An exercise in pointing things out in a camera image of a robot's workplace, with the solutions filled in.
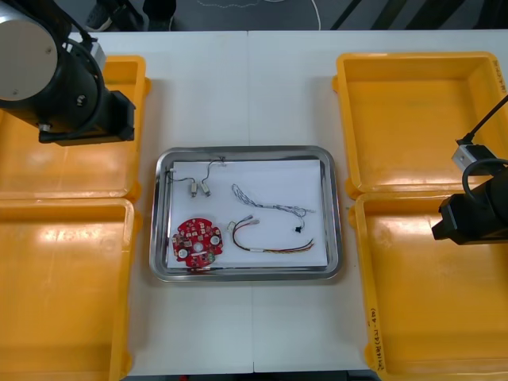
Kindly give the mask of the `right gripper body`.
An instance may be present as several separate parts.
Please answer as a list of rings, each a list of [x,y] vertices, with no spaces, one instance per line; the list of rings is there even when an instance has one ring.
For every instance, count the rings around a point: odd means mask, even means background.
[[[438,211],[441,220],[432,227],[436,241],[449,239],[458,245],[493,241],[493,214],[488,206],[464,194],[454,194],[441,203]]]

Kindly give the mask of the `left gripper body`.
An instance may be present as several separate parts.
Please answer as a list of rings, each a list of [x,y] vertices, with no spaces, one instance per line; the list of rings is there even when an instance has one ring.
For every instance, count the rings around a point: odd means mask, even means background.
[[[104,90],[95,128],[96,143],[132,141],[135,137],[134,114],[136,107],[119,90]]]

